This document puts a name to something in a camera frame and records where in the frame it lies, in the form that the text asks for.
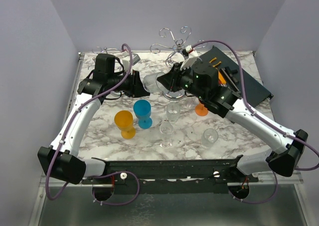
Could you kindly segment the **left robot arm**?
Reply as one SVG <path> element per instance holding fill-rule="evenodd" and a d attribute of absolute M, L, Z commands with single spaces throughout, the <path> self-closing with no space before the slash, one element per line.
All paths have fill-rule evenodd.
<path fill-rule="evenodd" d="M 91 119 L 112 91 L 132 98 L 149 96 L 133 70 L 140 57 L 124 52 L 119 60 L 112 54 L 99 53 L 94 69 L 80 83 L 74 106 L 58 136 L 49 147 L 40 147 L 37 156 L 46 175 L 71 184 L 93 176 L 98 183 L 106 183 L 111 176 L 102 160 L 80 160 L 77 156 L 83 136 Z"/>

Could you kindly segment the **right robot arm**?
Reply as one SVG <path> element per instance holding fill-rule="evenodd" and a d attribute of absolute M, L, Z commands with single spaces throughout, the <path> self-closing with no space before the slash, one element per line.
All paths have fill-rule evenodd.
<path fill-rule="evenodd" d="M 255 172 L 273 171 L 284 177 L 293 174 L 303 153 L 307 132 L 281 126 L 245 105 L 238 93 L 219 85 L 218 70 L 208 62 L 195 63 L 191 68 L 175 64 L 157 81 L 171 92 L 183 89 L 194 95 L 208 111 L 241 125 L 270 147 L 261 153 L 237 157 L 235 166 L 229 170 L 233 181 L 240 182 Z"/>

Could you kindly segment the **tall chrome glass rack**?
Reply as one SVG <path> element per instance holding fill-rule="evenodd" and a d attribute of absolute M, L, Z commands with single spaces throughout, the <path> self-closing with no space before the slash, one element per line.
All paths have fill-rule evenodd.
<path fill-rule="evenodd" d="M 183 53 L 183 51 L 185 50 L 186 47 L 186 42 L 188 40 L 188 38 L 191 35 L 191 28 L 189 26 L 183 26 L 180 30 L 181 34 L 187 34 L 185 39 L 176 39 L 172 33 L 172 31 L 167 28 L 164 27 L 159 31 L 159 36 L 162 38 L 165 38 L 167 36 L 167 33 L 170 33 L 172 40 L 174 42 L 172 47 L 169 46 L 165 46 L 159 43 L 154 43 L 150 46 L 149 50 L 151 53 L 153 54 L 159 54 L 161 52 L 161 50 L 159 49 L 159 47 L 163 47 L 165 49 L 169 49 L 171 50 L 171 53 L 168 55 L 168 57 L 165 60 L 165 65 L 171 69 L 173 67 L 173 64 L 176 63 L 176 61 L 174 61 L 172 58 L 174 56 L 177 56 L 178 54 L 182 55 L 185 59 L 187 58 L 186 53 Z M 162 91 L 163 96 L 171 101 L 179 101 L 181 99 L 183 99 L 186 95 L 185 95 L 185 91 L 184 90 L 180 90 L 177 92 L 171 92 L 168 90 L 163 90 Z"/>

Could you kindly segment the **tall clear flute glass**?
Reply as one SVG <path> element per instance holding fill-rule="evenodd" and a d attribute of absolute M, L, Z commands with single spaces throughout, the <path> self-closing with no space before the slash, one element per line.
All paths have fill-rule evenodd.
<path fill-rule="evenodd" d="M 183 102 L 183 107 L 187 110 L 192 110 L 198 105 L 198 99 L 196 97 L 187 97 L 185 98 L 185 101 Z"/>

